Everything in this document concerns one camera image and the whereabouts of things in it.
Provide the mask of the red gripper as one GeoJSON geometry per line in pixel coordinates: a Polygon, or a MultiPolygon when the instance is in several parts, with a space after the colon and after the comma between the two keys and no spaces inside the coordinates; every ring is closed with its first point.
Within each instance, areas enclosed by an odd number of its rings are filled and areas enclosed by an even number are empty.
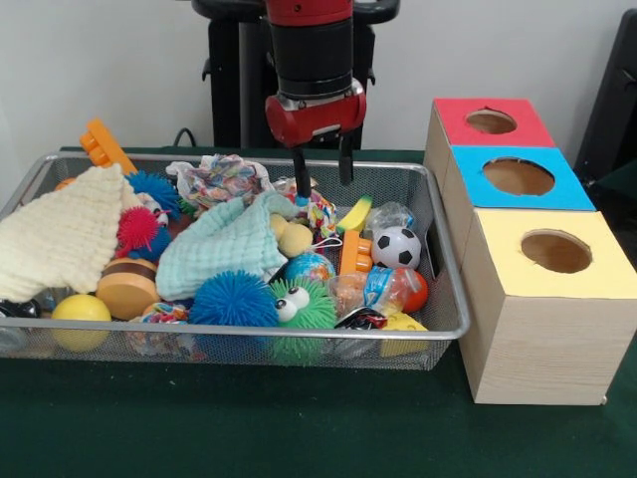
{"type": "MultiPolygon", "coordinates": [[[[357,129],[366,113],[365,93],[352,94],[333,101],[294,102],[286,97],[270,96],[265,102],[266,119],[273,137],[285,147],[293,148],[297,199],[309,199],[312,183],[302,144],[325,133],[348,133],[357,129]]],[[[339,144],[339,180],[342,185],[353,181],[353,138],[344,134],[339,144]]]]}

